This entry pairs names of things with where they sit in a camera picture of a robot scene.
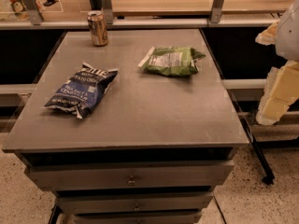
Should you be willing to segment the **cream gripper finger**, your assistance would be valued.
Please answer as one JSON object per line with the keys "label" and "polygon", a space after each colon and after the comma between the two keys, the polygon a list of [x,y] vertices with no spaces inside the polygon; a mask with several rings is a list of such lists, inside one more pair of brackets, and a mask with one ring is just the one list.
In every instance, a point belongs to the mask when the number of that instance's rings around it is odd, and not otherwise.
{"label": "cream gripper finger", "polygon": [[275,45],[277,28],[278,22],[272,23],[268,28],[256,36],[255,42],[265,46]]}
{"label": "cream gripper finger", "polygon": [[263,89],[256,121],[261,125],[278,122],[299,99],[299,62],[287,61],[281,68],[272,67]]}

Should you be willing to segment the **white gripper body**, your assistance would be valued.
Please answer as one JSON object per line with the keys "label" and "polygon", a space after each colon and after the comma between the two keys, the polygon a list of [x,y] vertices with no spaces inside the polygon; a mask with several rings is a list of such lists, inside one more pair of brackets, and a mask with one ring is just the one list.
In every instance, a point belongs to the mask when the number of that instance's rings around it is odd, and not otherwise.
{"label": "white gripper body", "polygon": [[299,61],[299,0],[292,3],[278,22],[276,53],[286,60]]}

